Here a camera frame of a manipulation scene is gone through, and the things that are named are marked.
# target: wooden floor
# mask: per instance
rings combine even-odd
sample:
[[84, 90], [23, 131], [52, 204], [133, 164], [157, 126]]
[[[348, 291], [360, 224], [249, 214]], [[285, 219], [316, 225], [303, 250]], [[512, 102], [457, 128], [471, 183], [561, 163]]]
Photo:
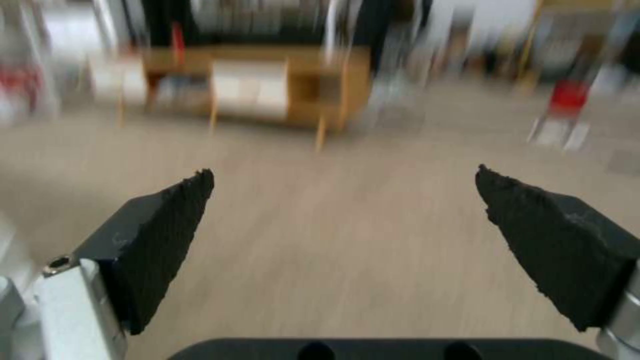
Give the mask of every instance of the wooden floor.
[[586, 147], [525, 143], [543, 97], [432, 86], [388, 99], [314, 152], [311, 131], [82, 106], [0, 131], [2, 211], [34, 258], [72, 250], [128, 198], [210, 167], [189, 255], [129, 359], [251, 336], [543, 337], [593, 346], [540, 295], [486, 219], [478, 164], [577, 195], [640, 235], [637, 110], [598, 102]]

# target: white cabinet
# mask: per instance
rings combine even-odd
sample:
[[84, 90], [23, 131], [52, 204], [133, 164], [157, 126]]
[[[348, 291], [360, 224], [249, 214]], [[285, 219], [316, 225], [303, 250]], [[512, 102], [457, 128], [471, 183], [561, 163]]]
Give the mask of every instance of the white cabinet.
[[286, 118], [289, 94], [284, 61], [215, 61], [211, 77], [219, 114]]

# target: black foam pad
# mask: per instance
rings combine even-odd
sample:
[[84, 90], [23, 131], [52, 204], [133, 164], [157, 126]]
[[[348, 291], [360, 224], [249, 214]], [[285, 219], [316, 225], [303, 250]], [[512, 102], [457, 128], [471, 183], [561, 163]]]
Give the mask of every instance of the black foam pad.
[[205, 169], [159, 193], [127, 201], [75, 251], [100, 265], [120, 322], [144, 330], [186, 257], [214, 181]]
[[575, 197], [480, 166], [489, 220], [538, 289], [579, 331], [602, 327], [640, 258], [640, 241]]

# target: screw hole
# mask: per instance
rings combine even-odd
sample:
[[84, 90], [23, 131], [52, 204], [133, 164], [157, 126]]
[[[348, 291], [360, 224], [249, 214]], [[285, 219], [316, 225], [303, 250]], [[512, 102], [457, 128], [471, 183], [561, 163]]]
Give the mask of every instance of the screw hole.
[[462, 341], [450, 344], [444, 349], [445, 360], [482, 360], [478, 350]]
[[63, 266], [67, 266], [71, 262], [71, 259], [68, 256], [60, 256], [57, 259], [54, 259], [49, 263], [49, 267], [52, 269], [61, 268]]
[[324, 343], [305, 345], [298, 353], [298, 360], [335, 360], [335, 354]]

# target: red object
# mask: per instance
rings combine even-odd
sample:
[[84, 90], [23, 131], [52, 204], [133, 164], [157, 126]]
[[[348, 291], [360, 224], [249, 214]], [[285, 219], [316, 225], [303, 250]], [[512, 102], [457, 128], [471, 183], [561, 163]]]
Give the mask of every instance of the red object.
[[587, 103], [589, 87], [574, 81], [559, 81], [551, 95], [548, 113], [551, 115], [577, 116]]
[[36, 108], [40, 86], [40, 71], [36, 67], [0, 67], [0, 88], [8, 93], [26, 95], [30, 111]]
[[182, 27], [178, 22], [171, 25], [171, 34], [173, 38], [173, 59], [179, 65], [184, 64], [184, 36]]

